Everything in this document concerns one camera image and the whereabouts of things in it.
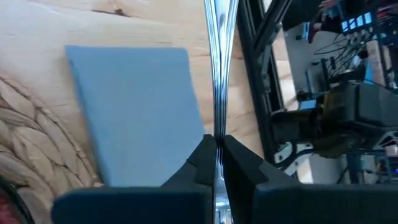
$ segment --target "black bracket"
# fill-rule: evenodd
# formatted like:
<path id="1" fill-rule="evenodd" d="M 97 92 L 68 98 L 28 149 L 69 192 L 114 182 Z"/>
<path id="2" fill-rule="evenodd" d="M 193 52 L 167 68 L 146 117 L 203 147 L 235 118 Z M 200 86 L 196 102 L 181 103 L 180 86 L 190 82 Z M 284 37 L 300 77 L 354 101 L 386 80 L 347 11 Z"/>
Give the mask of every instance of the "black bracket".
<path id="1" fill-rule="evenodd" d="M 284 109 L 272 43 L 280 31 L 292 0 L 275 0 L 267 10 L 262 0 L 241 0 L 236 23 L 256 112 L 265 159 L 275 163 L 278 145 L 274 141 L 271 113 Z"/>

